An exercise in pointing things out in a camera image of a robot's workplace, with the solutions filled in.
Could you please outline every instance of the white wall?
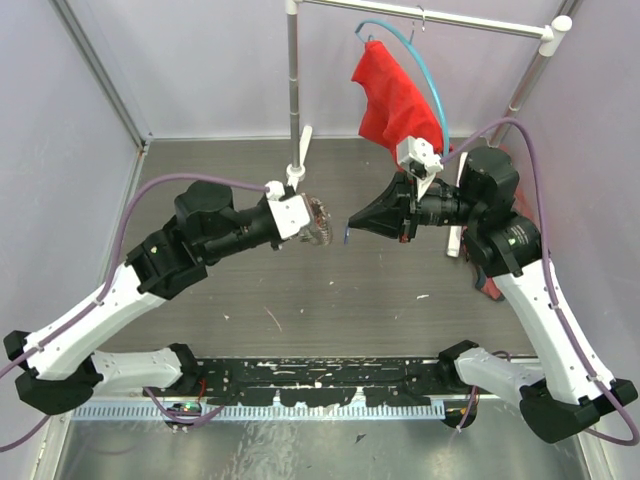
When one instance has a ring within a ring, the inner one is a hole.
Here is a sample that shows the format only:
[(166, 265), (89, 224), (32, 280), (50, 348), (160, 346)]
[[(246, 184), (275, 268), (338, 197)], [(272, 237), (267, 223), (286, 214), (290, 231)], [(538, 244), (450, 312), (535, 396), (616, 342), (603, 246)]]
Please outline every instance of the white wall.
[[(126, 89), (156, 138), (288, 134), (284, 0), (71, 0), (92, 38), (106, 39)], [(388, 3), (415, 5), (407, 0)], [(559, 0), (429, 0), (425, 8), (530, 25), (550, 22)], [(365, 96), (351, 75), (363, 46), (354, 35), (370, 14), (302, 5), (303, 122), (321, 135), (356, 135)], [(388, 18), (405, 32), (410, 20)], [(502, 114), (537, 41), (416, 22), (414, 44), (434, 75), (453, 134)], [(428, 95), (403, 47), (390, 51)]]
[[(4, 337), (41, 328), (97, 286), (136, 148), (49, 2), (0, 2), (0, 39)], [(19, 401), (15, 376), (0, 388), (0, 445), (42, 416)], [(39, 440), (0, 453), (0, 477), (28, 478)]]
[[(543, 165), (551, 251), (596, 351), (640, 389), (640, 4), (584, 2), (522, 111)], [(532, 180), (515, 131), (507, 145)], [(640, 402), (630, 411), (640, 422)], [(604, 428), (629, 438), (615, 415)], [(608, 447), (615, 478), (637, 478), (638, 449)]]

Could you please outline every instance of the red fabric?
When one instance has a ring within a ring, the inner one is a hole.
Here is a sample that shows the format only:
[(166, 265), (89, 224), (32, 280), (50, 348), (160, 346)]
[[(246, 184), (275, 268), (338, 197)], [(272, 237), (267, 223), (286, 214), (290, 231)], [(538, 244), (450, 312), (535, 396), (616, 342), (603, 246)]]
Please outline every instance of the red fabric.
[(367, 94), (367, 111), (360, 135), (386, 147), (396, 159), (396, 145), (409, 135), (424, 138), (442, 153), (442, 130), (438, 120), (398, 62), (379, 41), (367, 42), (352, 81)]

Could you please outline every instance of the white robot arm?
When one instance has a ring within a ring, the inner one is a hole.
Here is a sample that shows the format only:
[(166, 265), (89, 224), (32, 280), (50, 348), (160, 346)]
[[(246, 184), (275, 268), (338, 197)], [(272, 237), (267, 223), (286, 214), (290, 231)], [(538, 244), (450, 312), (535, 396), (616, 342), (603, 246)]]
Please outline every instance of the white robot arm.
[(186, 345), (145, 353), (96, 349), (137, 317), (206, 278), (206, 267), (224, 257), (264, 243), (278, 250), (296, 236), (316, 244), (326, 240), (330, 232), (317, 229), (315, 199), (297, 195), (280, 182), (268, 186), (270, 193), (258, 205), (236, 211), (229, 187), (195, 182), (176, 198), (176, 215), (127, 255), (107, 295), (80, 322), (40, 347), (51, 332), (97, 302), (104, 285), (41, 330), (14, 331), (5, 337), (12, 360), (37, 350), (20, 365), (25, 370), (16, 380), (20, 398), (55, 415), (76, 408), (96, 393), (140, 392), (142, 387), (191, 390), (199, 369)]
[[(476, 385), (498, 395), (519, 408), (530, 428), (550, 443), (583, 431), (614, 410), (597, 382), (622, 405), (634, 401), (638, 397), (634, 385), (616, 379), (584, 336), (558, 286), (553, 264), (549, 267), (558, 304), (551, 302), (540, 232), (512, 209), (519, 176), (509, 156), (489, 147), (471, 150), (460, 186), (451, 187), (435, 178), (442, 168), (424, 143), (408, 137), (398, 145), (397, 157), (405, 172), (396, 173), (380, 197), (353, 215), (349, 227), (406, 243), (415, 237), (419, 225), (466, 226), (467, 255), (494, 279), (542, 364), (542, 372), (511, 364), (467, 340), (440, 353), (442, 380), (450, 385)], [(432, 184), (426, 193), (421, 188), (425, 182)], [(596, 378), (578, 357), (557, 308), (597, 372)]]

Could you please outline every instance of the metal pole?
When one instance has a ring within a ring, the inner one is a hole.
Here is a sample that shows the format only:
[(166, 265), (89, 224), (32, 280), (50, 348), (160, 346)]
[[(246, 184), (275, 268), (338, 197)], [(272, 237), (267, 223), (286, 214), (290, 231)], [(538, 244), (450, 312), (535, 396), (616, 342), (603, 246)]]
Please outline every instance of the metal pole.
[(145, 145), (145, 138), (147, 132), (141, 132), (136, 126), (135, 121), (131, 117), (127, 105), (122, 100), (122, 97), (118, 94), (118, 91), (109, 76), (105, 66), (100, 61), (98, 54), (93, 49), (89, 37), (87, 37), (84, 29), (80, 25), (78, 18), (73, 13), (72, 8), (69, 6), (68, 0), (49, 0), (49, 3), (53, 7), (54, 11), (58, 14), (58, 17), (62, 20), (67, 32), (71, 36), (71, 40), (75, 43), (83, 56), (87, 65), (91, 69), (91, 72), (95, 76), (98, 84), (104, 91), (107, 99), (115, 109), (116, 113), (120, 117), (120, 120), (124, 124), (125, 128), (129, 132), (129, 135), (133, 139), (138, 148), (143, 148)]
[(289, 122), (291, 124), (291, 166), (300, 169), (300, 110), (298, 98), (298, 13), (287, 12), (289, 42)]
[[(509, 101), (509, 106), (505, 110), (503, 117), (516, 117), (518, 112), (524, 105), (524, 102), (529, 97), (529, 94), (535, 87), (536, 83), (540, 79), (540, 75), (542, 75), (543, 70), (549, 63), (551, 57), (544, 57), (540, 55), (539, 52), (536, 52), (533, 59), (531, 59), (531, 63), (527, 68), (522, 79), (520, 79), (520, 83), (516, 87), (511, 100)], [(509, 127), (511, 125), (503, 123), (500, 125), (491, 135), (491, 139), (489, 140), (490, 147), (499, 147), (504, 139), (505, 135), (509, 131)]]
[(566, 15), (567, 17), (573, 18), (582, 5), (583, 0), (564, 0), (558, 12), (556, 13), (556, 17), (560, 15)]
[[(558, 8), (556, 18), (559, 16), (572, 17), (576, 14), (582, 5), (582, 2), (583, 0), (565, 0), (562, 5), (560, 5), (560, 8)], [(542, 72), (547, 67), (550, 59), (550, 56), (543, 56), (539, 51), (536, 51), (535, 55), (531, 59), (531, 63), (529, 63), (527, 70), (520, 80), (520, 83), (518, 83), (515, 92), (513, 92), (513, 96), (509, 101), (509, 106), (504, 112), (505, 117), (516, 117), (518, 115), (518, 112), (529, 97), (529, 94), (533, 91), (533, 87), (535, 87), (536, 83), (540, 79), (540, 75), (542, 75)], [(491, 147), (500, 146), (510, 127), (511, 125), (506, 123), (500, 125), (489, 139), (489, 145)]]
[(451, 13), (434, 12), (423, 10), (420, 7), (403, 7), (400, 5), (390, 5), (386, 3), (371, 2), (365, 0), (303, 0), (306, 3), (327, 5), (330, 7), (347, 8), (362, 12), (379, 13), (382, 15), (392, 15), (395, 17), (410, 18), (412, 20), (424, 20), (425, 22), (444, 23), (446, 25), (457, 25), (460, 27), (475, 28), (477, 30), (488, 30), (490, 32), (507, 33), (522, 37), (537, 38), (540, 40), (550, 39), (548, 27), (532, 27), (518, 23), (500, 22), (487, 20), (484, 18), (467, 17)]

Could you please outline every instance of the hanging rod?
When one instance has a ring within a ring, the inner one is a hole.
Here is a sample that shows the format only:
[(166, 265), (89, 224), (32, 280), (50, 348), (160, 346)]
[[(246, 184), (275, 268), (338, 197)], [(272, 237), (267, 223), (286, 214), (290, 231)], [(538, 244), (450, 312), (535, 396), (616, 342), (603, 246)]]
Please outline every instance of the hanging rod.
[(518, 23), (487, 20), (484, 18), (455, 15), (452, 13), (434, 12), (423, 10), (420, 7), (404, 7), (390, 5), (388, 3), (370, 2), (366, 0), (296, 0), (298, 3), (314, 3), (330, 7), (359, 10), (361, 12), (380, 13), (395, 17), (410, 18), (412, 20), (424, 20), (425, 22), (443, 23), (445, 25), (457, 25), (477, 30), (506, 33), (521, 37), (537, 38), (543, 42), (553, 40), (553, 31), (550, 26), (532, 27)]

